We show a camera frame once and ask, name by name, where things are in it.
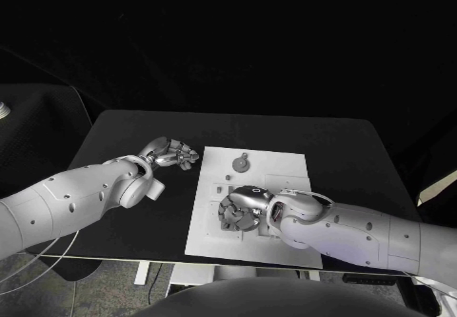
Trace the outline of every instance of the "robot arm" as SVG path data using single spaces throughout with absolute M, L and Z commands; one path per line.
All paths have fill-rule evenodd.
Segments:
M 68 170 L 0 199 L 0 259 L 77 232 L 111 208 L 131 208 L 144 196 L 157 200 L 165 185 L 153 170 L 175 164 L 188 170 L 198 158 L 188 145 L 160 137 L 139 156 Z
M 260 214 L 271 234 L 291 247 L 312 247 L 352 264 L 407 271 L 457 287 L 456 229 L 408 221 L 299 190 L 271 195 L 264 188 L 237 188 L 221 203 L 221 228 L 254 230 Z

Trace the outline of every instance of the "table surface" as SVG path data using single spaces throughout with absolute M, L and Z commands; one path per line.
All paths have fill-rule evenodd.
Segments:
M 69 168 L 137 155 L 160 136 L 185 142 L 201 155 L 205 146 L 303 153 L 314 192 L 420 221 L 378 133 L 365 120 L 108 110 Z M 186 172 L 178 166 L 157 169 L 154 177 L 166 185 L 159 200 L 144 198 L 130 209 L 111 209 L 81 230 L 68 256 L 293 268 L 185 255 L 201 162 Z M 62 254 L 72 236 L 61 239 L 48 254 Z M 48 244 L 33 246 L 29 252 L 39 253 Z M 327 271 L 402 275 L 322 257 Z

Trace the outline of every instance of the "gray floor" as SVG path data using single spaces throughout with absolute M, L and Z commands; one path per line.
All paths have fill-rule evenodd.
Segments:
M 0 278 L 13 272 L 32 256 L 22 254 L 0 261 Z M 147 307 L 147 292 L 160 264 L 152 264 L 147 284 L 134 285 L 136 262 L 104 261 L 100 269 L 82 281 L 77 282 L 74 316 L 130 316 Z M 46 269 L 39 261 L 19 276 L 0 285 L 0 293 L 23 285 Z M 165 298 L 173 265 L 163 264 L 150 299 Z M 294 271 L 280 274 L 293 277 Z M 402 303 L 397 286 L 353 285 L 340 280 L 342 274 L 322 273 L 322 283 L 340 284 L 361 289 L 382 299 Z M 0 296 L 0 317 L 3 316 L 71 316 L 75 283 L 67 282 L 51 271 L 32 285 Z

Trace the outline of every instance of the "white board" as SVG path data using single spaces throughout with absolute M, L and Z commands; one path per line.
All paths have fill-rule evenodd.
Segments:
M 251 167 L 238 173 L 231 164 L 242 153 L 248 154 Z M 229 194 L 229 186 L 235 189 L 244 185 L 267 188 L 274 194 L 281 188 L 310 191 L 304 155 L 205 147 L 185 254 L 320 269 L 320 253 L 312 248 L 299 250 L 271 237 L 264 219 L 251 232 L 221 230 L 219 202 Z

